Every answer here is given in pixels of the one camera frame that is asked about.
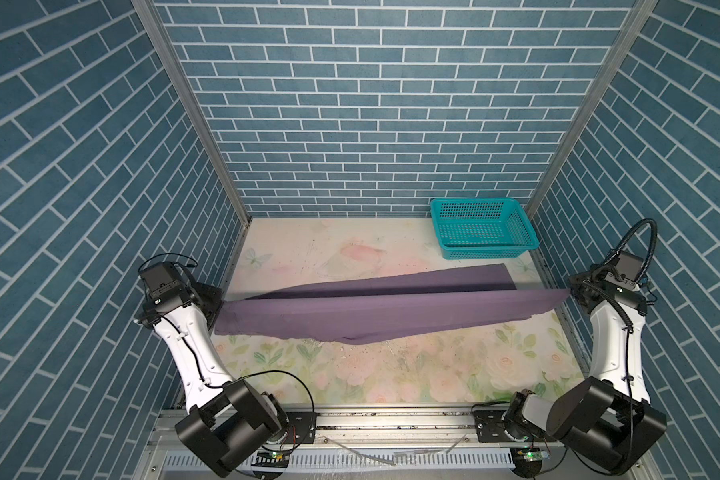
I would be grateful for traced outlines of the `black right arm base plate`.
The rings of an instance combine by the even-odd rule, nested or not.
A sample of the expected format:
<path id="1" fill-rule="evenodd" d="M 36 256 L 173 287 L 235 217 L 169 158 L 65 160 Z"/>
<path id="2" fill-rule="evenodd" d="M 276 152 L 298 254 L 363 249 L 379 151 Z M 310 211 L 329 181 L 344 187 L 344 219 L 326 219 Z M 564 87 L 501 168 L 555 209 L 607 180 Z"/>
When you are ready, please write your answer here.
<path id="1" fill-rule="evenodd" d="M 506 431 L 504 405 L 473 406 L 470 414 L 473 418 L 477 441 L 481 444 L 514 442 Z"/>

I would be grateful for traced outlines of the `purple trousers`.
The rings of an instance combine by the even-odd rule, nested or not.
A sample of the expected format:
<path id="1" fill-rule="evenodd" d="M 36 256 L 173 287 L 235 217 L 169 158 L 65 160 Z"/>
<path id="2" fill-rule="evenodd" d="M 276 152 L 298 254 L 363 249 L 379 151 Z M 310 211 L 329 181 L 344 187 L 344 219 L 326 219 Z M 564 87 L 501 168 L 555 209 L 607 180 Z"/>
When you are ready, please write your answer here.
<path id="1" fill-rule="evenodd" d="M 519 288 L 503 264 L 324 282 L 225 303 L 217 335 L 350 345 L 526 320 L 555 309 L 565 289 Z"/>

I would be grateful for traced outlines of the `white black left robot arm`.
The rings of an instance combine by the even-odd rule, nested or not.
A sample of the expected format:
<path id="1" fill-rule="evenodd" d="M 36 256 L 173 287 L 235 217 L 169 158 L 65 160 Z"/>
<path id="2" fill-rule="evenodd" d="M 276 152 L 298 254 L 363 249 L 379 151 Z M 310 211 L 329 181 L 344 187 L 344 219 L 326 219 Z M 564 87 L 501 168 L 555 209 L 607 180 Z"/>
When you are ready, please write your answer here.
<path id="1" fill-rule="evenodd" d="M 168 346 L 184 389 L 186 416 L 175 425 L 177 437 L 225 478 L 280 434 L 287 416 L 273 395 L 228 373 L 191 290 L 179 281 L 145 284 L 144 290 L 139 323 Z"/>

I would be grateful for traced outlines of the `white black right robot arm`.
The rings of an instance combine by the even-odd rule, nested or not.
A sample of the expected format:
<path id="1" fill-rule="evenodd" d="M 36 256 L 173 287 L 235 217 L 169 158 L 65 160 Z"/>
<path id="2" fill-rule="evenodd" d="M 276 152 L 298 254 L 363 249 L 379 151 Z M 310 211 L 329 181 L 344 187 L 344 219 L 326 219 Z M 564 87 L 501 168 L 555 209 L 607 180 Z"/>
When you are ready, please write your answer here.
<path id="1" fill-rule="evenodd" d="M 516 440 L 552 439 L 606 476 L 626 473 L 666 432 L 643 379 L 641 334 L 648 300 L 612 268 L 575 275 L 571 293 L 593 327 L 589 377 L 555 401 L 523 390 L 503 416 Z"/>

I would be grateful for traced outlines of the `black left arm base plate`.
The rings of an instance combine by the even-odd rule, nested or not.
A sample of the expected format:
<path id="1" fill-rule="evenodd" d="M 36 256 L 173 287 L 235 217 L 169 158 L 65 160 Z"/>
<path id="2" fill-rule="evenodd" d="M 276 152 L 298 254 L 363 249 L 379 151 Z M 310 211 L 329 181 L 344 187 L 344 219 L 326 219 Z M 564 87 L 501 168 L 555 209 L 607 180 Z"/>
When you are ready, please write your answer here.
<path id="1" fill-rule="evenodd" d="M 286 411 L 279 415 L 281 430 L 274 436 L 274 444 L 283 448 L 295 448 L 313 444 L 316 436 L 317 414 L 312 411 Z"/>

